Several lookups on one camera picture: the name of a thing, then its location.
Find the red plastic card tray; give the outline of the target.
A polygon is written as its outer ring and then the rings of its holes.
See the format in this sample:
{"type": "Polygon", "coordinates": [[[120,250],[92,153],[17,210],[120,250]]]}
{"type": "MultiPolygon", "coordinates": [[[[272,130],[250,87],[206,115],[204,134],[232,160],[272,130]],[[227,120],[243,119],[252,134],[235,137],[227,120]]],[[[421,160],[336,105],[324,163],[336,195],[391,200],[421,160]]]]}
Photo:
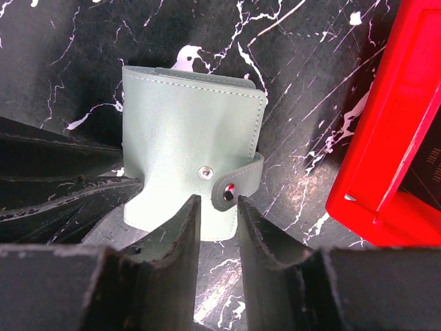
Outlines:
{"type": "Polygon", "coordinates": [[[440,106],[440,2],[403,1],[326,209],[376,246],[438,246],[440,212],[399,189],[440,106]]]}

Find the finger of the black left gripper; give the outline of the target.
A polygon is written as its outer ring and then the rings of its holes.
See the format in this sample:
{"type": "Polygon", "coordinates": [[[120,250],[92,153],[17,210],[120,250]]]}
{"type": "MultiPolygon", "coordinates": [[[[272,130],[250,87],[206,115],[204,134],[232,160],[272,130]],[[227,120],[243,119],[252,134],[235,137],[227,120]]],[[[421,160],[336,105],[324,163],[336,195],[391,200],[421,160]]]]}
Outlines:
{"type": "Polygon", "coordinates": [[[107,175],[121,160],[120,148],[1,118],[1,242],[80,243],[142,189],[107,175]]]}

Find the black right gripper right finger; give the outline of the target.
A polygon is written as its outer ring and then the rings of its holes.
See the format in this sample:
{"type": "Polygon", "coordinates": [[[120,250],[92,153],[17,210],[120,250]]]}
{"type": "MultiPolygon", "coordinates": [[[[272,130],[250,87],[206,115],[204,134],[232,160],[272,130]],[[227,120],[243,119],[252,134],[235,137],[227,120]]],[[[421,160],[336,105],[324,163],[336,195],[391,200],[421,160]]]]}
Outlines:
{"type": "Polygon", "coordinates": [[[238,200],[249,330],[439,330],[440,249],[312,250],[238,200]]]}

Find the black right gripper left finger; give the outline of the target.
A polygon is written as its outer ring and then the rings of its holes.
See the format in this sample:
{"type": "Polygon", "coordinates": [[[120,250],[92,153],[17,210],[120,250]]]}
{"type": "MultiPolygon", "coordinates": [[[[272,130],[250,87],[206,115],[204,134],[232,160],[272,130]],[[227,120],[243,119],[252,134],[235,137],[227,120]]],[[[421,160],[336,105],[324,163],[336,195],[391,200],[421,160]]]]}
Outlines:
{"type": "Polygon", "coordinates": [[[201,198],[122,251],[87,245],[1,246],[2,330],[191,330],[201,198]]]}

